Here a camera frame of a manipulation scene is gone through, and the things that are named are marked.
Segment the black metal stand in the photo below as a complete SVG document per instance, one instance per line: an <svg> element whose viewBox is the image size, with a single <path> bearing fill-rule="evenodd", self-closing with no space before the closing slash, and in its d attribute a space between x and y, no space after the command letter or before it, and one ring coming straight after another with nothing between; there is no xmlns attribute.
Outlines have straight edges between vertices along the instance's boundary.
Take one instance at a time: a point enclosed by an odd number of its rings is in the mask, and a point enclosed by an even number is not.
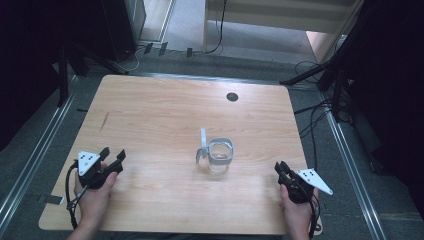
<svg viewBox="0 0 424 240"><path fill-rule="evenodd" d="M64 105L69 96L68 66L71 66L77 75L85 76L88 73L83 49L74 42L62 45L58 52L59 107Z"/></svg>
<svg viewBox="0 0 424 240"><path fill-rule="evenodd" d="M363 11L360 13L357 22L354 24L350 34L345 39L336 53L323 64L306 71L289 80L281 80L280 85L292 86L318 73L323 73L317 83L319 91L327 91L334 84L333 96L331 101L331 114L339 122L339 113L341 111L341 91L343 83L347 80L348 68L356 58L360 45L365 36L366 25L369 22L371 13Z"/></svg>

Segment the person's right hand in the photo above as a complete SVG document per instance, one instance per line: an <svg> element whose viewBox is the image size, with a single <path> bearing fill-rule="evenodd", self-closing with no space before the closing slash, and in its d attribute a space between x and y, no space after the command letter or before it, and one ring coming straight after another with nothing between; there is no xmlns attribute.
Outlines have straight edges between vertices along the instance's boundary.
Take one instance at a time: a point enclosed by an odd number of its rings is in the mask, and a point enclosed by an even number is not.
<svg viewBox="0 0 424 240"><path fill-rule="evenodd" d="M313 212L318 206L318 190L314 190L312 199L313 207L309 203L296 204L289 199L289 194L285 185L280 186L280 208L284 217L284 225L288 234L308 233Z"/></svg>

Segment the aluminium floor rail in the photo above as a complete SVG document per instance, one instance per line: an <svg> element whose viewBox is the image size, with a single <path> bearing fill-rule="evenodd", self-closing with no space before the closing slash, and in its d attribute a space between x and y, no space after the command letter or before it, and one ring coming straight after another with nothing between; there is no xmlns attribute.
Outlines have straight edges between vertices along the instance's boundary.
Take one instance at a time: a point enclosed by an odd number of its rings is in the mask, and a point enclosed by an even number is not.
<svg viewBox="0 0 424 240"><path fill-rule="evenodd" d="M0 233L7 230L21 205L68 114L80 82L77 75L70 79L69 96L60 107L54 92L0 151Z"/></svg>
<svg viewBox="0 0 424 240"><path fill-rule="evenodd" d="M329 122L330 129L332 131L335 142L338 146L341 158L343 160L345 169L349 176L353 191L361 209L362 216L365 220L369 233L372 240L387 240L387 236L382 227L380 218L374 206L374 203L368 193L368 190L363 182L360 172L355 163L355 159L352 155L351 149L344 136L344 132L341 125L337 122L333 111L336 109L334 104L327 107L329 113L327 119Z"/></svg>

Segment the clear glass jar hinged lid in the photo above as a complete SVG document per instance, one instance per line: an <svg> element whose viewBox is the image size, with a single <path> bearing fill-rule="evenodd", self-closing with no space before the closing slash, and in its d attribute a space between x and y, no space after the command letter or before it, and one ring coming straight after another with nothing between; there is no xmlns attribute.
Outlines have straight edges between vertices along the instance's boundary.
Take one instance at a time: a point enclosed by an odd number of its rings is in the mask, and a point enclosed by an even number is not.
<svg viewBox="0 0 424 240"><path fill-rule="evenodd" d="M224 174L228 171L234 157L234 146L228 138L207 138L205 128L200 129L201 146L196 152L196 163L201 159L207 161L207 168L214 174Z"/></svg>

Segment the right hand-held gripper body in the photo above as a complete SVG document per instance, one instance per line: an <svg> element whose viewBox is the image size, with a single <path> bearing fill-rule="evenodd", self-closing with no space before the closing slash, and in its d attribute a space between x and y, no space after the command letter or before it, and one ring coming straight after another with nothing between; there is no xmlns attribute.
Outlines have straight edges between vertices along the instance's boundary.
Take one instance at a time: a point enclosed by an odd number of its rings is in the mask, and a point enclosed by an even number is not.
<svg viewBox="0 0 424 240"><path fill-rule="evenodd" d="M289 199L296 204L309 202L315 189L328 195L333 194L333 190L313 168L296 171L278 170L277 173L278 183L286 186Z"/></svg>

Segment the person's left hand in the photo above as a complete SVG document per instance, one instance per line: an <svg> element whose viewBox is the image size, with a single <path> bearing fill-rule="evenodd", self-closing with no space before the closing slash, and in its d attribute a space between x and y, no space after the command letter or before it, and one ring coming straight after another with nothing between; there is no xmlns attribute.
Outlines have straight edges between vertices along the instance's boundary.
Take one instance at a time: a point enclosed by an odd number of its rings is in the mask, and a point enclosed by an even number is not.
<svg viewBox="0 0 424 240"><path fill-rule="evenodd" d="M75 232L80 232L88 237L98 231L107 212L109 199L117 176L118 174L116 172L110 173L101 188L95 190L88 189L80 198L78 205L81 217Z"/></svg>

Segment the black cabinet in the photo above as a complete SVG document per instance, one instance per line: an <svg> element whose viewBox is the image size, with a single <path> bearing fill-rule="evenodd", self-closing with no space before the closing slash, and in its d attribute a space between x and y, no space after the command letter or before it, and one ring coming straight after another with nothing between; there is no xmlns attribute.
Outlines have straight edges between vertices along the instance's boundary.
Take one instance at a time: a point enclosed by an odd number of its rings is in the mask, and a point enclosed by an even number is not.
<svg viewBox="0 0 424 240"><path fill-rule="evenodd" d="M101 3L111 45L110 59L122 61L138 46L147 17L144 0L101 0Z"/></svg>

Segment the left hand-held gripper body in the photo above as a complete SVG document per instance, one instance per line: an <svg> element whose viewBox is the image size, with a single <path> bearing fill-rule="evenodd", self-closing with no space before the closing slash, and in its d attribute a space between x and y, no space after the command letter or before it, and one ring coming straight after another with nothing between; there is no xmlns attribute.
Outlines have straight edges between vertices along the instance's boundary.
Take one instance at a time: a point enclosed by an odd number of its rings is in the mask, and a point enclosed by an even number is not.
<svg viewBox="0 0 424 240"><path fill-rule="evenodd" d="M122 163L116 160L103 168L99 153L80 151L78 153L78 178L82 187L99 189L105 183L107 177L112 173L123 171Z"/></svg>

